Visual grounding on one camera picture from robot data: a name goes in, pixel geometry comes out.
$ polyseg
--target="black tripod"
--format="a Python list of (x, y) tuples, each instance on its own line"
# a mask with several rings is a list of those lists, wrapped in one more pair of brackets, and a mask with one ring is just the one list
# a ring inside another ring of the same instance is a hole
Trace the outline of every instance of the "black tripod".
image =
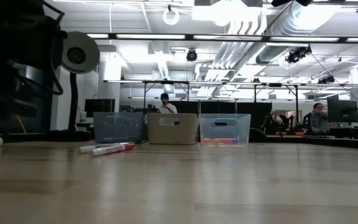
[(75, 120), (78, 106), (78, 86), (77, 74), (70, 72), (70, 86), (71, 86), (71, 104), (70, 117), (68, 120), (68, 128), (64, 131), (49, 131), (48, 140), (50, 141), (64, 141), (64, 142), (78, 142), (90, 141), (92, 134), (87, 131), (77, 131), (75, 129)]

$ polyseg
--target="desk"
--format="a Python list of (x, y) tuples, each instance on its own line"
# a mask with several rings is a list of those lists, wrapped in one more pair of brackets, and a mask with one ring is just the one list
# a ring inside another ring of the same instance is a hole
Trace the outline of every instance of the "desk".
[(337, 138), (352, 138), (358, 139), (358, 128), (330, 128), (329, 134)]
[(93, 132), (93, 130), (92, 130), (93, 123), (77, 123), (76, 128), (79, 129), (79, 131), (91, 131), (91, 132)]
[(84, 144), (3, 145), (0, 223), (358, 223), (357, 149)]

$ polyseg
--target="white marker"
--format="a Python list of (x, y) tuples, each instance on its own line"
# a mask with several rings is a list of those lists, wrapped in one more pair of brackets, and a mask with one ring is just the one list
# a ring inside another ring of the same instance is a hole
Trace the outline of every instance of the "white marker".
[(106, 155), (106, 154), (110, 154), (110, 153), (131, 150), (133, 148), (135, 148), (134, 143), (119, 144), (119, 145), (116, 145), (116, 146), (109, 146), (109, 147), (101, 147), (101, 148), (98, 148), (98, 149), (92, 149), (92, 150), (90, 150), (90, 152), (88, 154), (89, 154), (89, 156), (92, 156), (92, 157), (93, 156), (102, 156), (102, 155)]
[(92, 149), (97, 149), (101, 147), (108, 147), (108, 146), (117, 146), (119, 144), (126, 144), (126, 143), (112, 143), (112, 144), (101, 144), (101, 145), (95, 145), (95, 146), (83, 146), (78, 149), (78, 152), (81, 154), (88, 153)]

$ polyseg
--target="man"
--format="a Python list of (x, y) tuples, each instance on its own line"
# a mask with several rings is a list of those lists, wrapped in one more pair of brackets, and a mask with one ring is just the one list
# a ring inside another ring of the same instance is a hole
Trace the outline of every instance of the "man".
[(310, 126), (314, 133), (329, 131), (326, 120), (328, 115), (323, 112), (324, 106), (321, 103), (313, 105), (313, 111), (310, 116)]
[(169, 103), (169, 96), (167, 93), (161, 94), (162, 106), (159, 108), (161, 113), (178, 113), (177, 108)]

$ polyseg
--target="clear plastic bin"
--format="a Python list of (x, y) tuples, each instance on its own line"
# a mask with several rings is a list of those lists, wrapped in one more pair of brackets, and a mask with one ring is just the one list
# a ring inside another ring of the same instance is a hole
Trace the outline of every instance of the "clear plastic bin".
[(201, 114), (200, 134), (204, 145), (248, 145), (250, 114)]
[(94, 112), (94, 140), (102, 143), (140, 143), (143, 133), (142, 113)]

